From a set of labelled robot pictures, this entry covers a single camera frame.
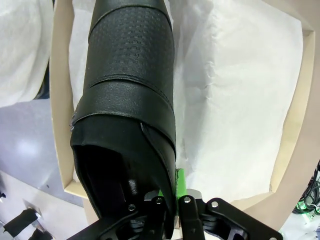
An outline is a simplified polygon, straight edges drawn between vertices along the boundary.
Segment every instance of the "gray floor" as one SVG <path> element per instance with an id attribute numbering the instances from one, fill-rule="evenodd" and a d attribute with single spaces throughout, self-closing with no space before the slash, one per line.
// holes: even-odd
<path id="1" fill-rule="evenodd" d="M 0 108 L 0 170 L 82 206 L 82 199 L 64 192 L 61 184 L 49 99 Z"/>

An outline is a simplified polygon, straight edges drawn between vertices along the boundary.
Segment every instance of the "cardboard box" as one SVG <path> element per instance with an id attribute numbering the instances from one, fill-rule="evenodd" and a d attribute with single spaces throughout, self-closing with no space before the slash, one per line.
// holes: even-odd
<path id="1" fill-rule="evenodd" d="M 301 20 L 303 57 L 290 109 L 283 126 L 280 150 L 270 183 L 270 192 L 232 202 L 254 218 L 279 229 L 298 202 L 319 160 L 320 145 L 320 1 L 265 0 L 270 5 Z M 54 9 L 53 41 L 50 57 L 50 98 L 53 133 L 66 192 L 87 198 L 79 182 L 74 181 L 74 158 L 70 147 L 70 121 L 74 113 L 69 74 L 69 42 L 74 11 L 71 0 L 57 0 Z M 89 222 L 96 217 L 85 201 Z"/>

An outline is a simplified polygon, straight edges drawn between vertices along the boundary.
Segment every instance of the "black cable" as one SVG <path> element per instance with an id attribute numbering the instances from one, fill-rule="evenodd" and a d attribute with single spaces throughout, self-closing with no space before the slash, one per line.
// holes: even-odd
<path id="1" fill-rule="evenodd" d="M 308 214 L 314 212 L 320 216 L 320 181 L 317 180 L 320 172 L 320 161 L 314 170 L 306 190 L 303 192 L 299 202 L 293 209 L 294 214 Z"/>

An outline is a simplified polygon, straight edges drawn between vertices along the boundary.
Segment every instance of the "black leather shoe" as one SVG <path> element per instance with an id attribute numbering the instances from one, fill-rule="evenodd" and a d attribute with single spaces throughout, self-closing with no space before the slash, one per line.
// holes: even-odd
<path id="1" fill-rule="evenodd" d="M 88 42 L 70 141 L 80 182 L 100 218 L 161 190 L 173 230 L 174 40 L 163 0 L 96 0 Z"/>

